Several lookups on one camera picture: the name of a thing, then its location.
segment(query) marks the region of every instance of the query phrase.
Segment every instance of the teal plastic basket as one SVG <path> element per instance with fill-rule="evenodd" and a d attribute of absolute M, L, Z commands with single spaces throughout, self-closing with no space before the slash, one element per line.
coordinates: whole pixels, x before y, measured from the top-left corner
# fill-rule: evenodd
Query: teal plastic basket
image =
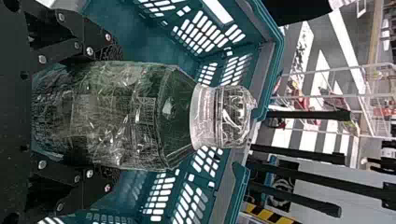
<path fill-rule="evenodd" d="M 231 16 L 227 21 L 201 0 L 94 0 L 82 13 L 118 39 L 125 60 L 177 64 L 206 86 L 247 87 L 259 103 L 252 122 L 261 121 L 279 72 L 283 35 L 261 1 L 219 2 Z M 174 171 L 123 172 L 113 192 L 91 210 L 61 219 L 235 223 L 249 178 L 240 163 L 235 150 L 203 147 Z"/>

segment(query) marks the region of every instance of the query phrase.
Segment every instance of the black metal bracket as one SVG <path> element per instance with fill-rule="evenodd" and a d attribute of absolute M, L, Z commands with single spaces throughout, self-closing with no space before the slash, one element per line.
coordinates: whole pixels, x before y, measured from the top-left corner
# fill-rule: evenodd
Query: black metal bracket
<path fill-rule="evenodd" d="M 111 33 L 77 12 L 35 0 L 0 0 L 0 224 L 35 223 L 87 208 L 114 181 L 93 167 L 52 161 L 31 151 L 32 76 L 55 63 L 122 60 Z M 93 170 L 92 178 L 86 172 Z"/>
<path fill-rule="evenodd" d="M 396 184 L 392 183 L 384 183 L 384 190 L 396 192 Z M 396 211 L 396 199 L 393 201 L 390 200 L 382 200 L 382 207 L 388 208 L 390 210 Z"/>
<path fill-rule="evenodd" d="M 71 167 L 35 152 L 31 163 L 25 207 L 26 219 L 31 222 L 87 209 L 114 187 L 114 181 L 100 167 Z"/>
<path fill-rule="evenodd" d="M 55 216 L 69 215 L 80 209 L 88 209 L 113 190 L 114 183 L 100 173 L 96 173 L 95 170 L 85 169 L 83 173 L 85 175 L 80 184 L 56 203 Z"/>
<path fill-rule="evenodd" d="M 103 49 L 117 46 L 112 34 L 75 11 L 49 9 L 37 1 L 23 0 L 31 54 L 31 73 L 54 63 L 103 60 Z M 113 48 L 122 58 L 120 48 Z"/>

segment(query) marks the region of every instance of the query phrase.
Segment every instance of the metal rack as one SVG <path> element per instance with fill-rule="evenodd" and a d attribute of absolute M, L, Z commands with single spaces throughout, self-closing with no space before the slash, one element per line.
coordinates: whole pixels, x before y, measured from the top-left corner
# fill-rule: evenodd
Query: metal rack
<path fill-rule="evenodd" d="M 306 81 L 313 83 L 311 92 L 303 92 Z M 354 118 L 350 122 L 337 122 L 336 129 L 321 126 L 320 120 L 296 119 L 294 122 L 301 122 L 304 128 L 293 130 L 395 139 L 390 133 L 392 115 L 396 115 L 395 92 L 391 87 L 394 82 L 396 66 L 391 63 L 285 74 L 280 80 L 283 88 L 279 88 L 278 96 L 272 97 L 275 102 L 272 108 L 281 106 L 289 111 L 346 109 Z"/>

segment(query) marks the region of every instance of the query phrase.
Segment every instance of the black bar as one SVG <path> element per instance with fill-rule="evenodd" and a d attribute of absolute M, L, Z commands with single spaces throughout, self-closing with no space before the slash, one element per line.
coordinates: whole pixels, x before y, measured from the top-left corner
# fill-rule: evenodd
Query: black bar
<path fill-rule="evenodd" d="M 348 110 L 337 111 L 269 111 L 267 118 L 280 119 L 334 119 L 338 121 L 351 121 L 351 112 Z"/>
<path fill-rule="evenodd" d="M 388 189 L 380 189 L 376 187 L 366 186 L 363 184 L 349 182 L 346 180 L 330 178 L 327 176 L 313 175 L 305 172 L 294 171 L 269 164 L 250 163 L 247 164 L 247 168 L 262 172 L 269 172 L 284 177 L 291 177 L 309 183 L 318 184 L 324 187 L 356 193 L 370 198 L 396 202 L 396 190 L 392 191 Z"/>
<path fill-rule="evenodd" d="M 269 147 L 269 146 L 259 146 L 259 145 L 251 145 L 250 149 L 258 152 L 265 152 L 265 153 L 283 155 L 293 158 L 307 159 L 311 161 L 325 161 L 336 165 L 346 164 L 346 156 L 342 153 L 326 154 L 320 152 L 302 151 L 293 148 Z"/>
<path fill-rule="evenodd" d="M 325 203 L 315 199 L 306 198 L 298 194 L 288 193 L 286 191 L 267 187 L 255 182 L 249 182 L 248 186 L 251 190 L 273 195 L 279 199 L 312 208 L 331 217 L 341 217 L 342 214 L 341 207 L 333 203 Z"/>
<path fill-rule="evenodd" d="M 375 172 L 379 172 L 380 174 L 384 174 L 384 175 L 396 175 L 395 171 L 389 171 L 389 170 L 385 170 L 382 168 L 378 168 L 375 166 L 371 166 L 370 170 L 375 171 Z"/>
<path fill-rule="evenodd" d="M 389 169 L 389 170 L 396 171 L 396 159 L 381 157 L 381 160 L 374 159 L 374 158 L 367 158 L 367 161 L 381 165 L 381 168 L 383 168 L 383 169 Z"/>

